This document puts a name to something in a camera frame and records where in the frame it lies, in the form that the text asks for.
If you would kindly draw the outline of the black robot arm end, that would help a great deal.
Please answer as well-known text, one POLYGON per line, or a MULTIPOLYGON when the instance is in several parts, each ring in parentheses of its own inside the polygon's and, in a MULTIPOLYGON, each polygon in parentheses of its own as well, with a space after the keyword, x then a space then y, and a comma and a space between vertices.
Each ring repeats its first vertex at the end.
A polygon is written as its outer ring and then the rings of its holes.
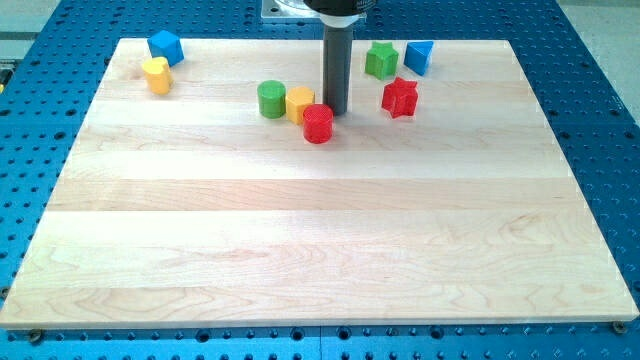
POLYGON ((319 14, 324 25, 346 28, 377 4, 377 0, 304 0, 304 4, 319 14))

